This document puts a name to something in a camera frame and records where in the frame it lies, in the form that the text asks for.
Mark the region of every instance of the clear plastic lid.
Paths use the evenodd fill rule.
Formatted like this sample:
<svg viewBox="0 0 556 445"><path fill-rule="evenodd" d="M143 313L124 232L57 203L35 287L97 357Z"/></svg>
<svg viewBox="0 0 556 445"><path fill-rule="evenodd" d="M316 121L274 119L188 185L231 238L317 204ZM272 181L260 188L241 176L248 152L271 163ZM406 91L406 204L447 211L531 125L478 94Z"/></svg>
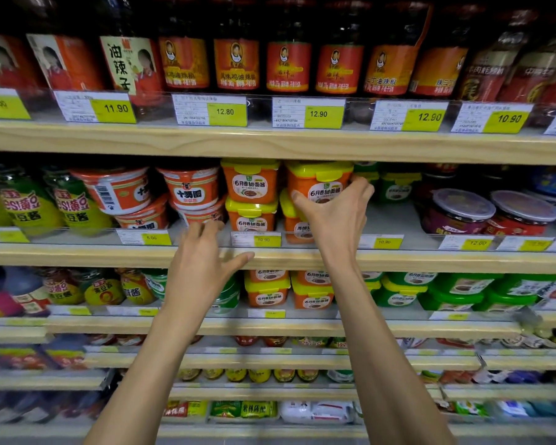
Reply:
<svg viewBox="0 0 556 445"><path fill-rule="evenodd" d="M512 190L495 190L490 199L496 206L514 216L534 222L556 220L556 207L547 201Z"/></svg>
<svg viewBox="0 0 556 445"><path fill-rule="evenodd" d="M447 212L472 220L488 220L496 212L486 198L466 190L437 189L432 193L432 201Z"/></svg>

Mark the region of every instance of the person's left hand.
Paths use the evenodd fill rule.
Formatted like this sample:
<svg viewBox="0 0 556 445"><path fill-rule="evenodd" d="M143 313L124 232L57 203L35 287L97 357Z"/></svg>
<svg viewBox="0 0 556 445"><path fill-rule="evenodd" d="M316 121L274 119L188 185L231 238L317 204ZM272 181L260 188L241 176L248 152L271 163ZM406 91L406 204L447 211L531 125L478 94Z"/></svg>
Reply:
<svg viewBox="0 0 556 445"><path fill-rule="evenodd" d="M163 309L194 319L198 328L230 276L255 255L241 253L221 261L216 233L224 226L218 221L191 224L169 267Z"/></svg>

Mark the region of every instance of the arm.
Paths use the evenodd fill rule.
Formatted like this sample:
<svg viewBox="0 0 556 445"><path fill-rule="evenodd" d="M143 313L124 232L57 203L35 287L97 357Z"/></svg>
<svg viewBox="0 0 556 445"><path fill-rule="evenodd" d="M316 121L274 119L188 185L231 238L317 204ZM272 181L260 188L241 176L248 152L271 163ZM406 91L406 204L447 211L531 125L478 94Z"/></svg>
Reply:
<svg viewBox="0 0 556 445"><path fill-rule="evenodd" d="M360 178L329 203L313 203L299 192L292 198L311 224L330 274L371 443L454 444L445 419L387 327L356 263L373 192Z"/></svg>
<svg viewBox="0 0 556 445"><path fill-rule="evenodd" d="M223 263L216 233L224 226L190 225L169 268L165 303L126 376L83 442L154 443L185 350L229 277L253 257Z"/></svg>

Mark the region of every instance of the hand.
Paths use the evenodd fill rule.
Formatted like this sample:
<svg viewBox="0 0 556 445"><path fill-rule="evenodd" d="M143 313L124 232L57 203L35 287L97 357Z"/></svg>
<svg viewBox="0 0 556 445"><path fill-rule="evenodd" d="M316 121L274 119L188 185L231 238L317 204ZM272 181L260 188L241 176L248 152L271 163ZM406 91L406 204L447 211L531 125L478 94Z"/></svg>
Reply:
<svg viewBox="0 0 556 445"><path fill-rule="evenodd" d="M229 262L221 261L216 233L224 226L217 221L191 224L179 239L169 267L163 309L193 319L198 328L230 276L255 255L241 253Z"/></svg>
<svg viewBox="0 0 556 445"><path fill-rule="evenodd" d="M353 182L328 203L314 203L293 191L292 202L311 225L313 238L326 266L334 262L356 262L356 248L366 224L366 205L375 188L364 178Z"/></svg>

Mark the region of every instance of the person's right hand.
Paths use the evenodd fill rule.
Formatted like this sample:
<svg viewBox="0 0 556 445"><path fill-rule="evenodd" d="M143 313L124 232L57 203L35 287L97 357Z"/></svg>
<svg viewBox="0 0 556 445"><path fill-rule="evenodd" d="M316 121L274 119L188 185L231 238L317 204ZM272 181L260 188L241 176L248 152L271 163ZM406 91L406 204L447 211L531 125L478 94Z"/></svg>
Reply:
<svg viewBox="0 0 556 445"><path fill-rule="evenodd" d="M290 194L294 205L307 217L326 265L342 259L356 261L356 248L366 224L366 205L374 191L366 179L356 178L328 203L314 203L296 190Z"/></svg>

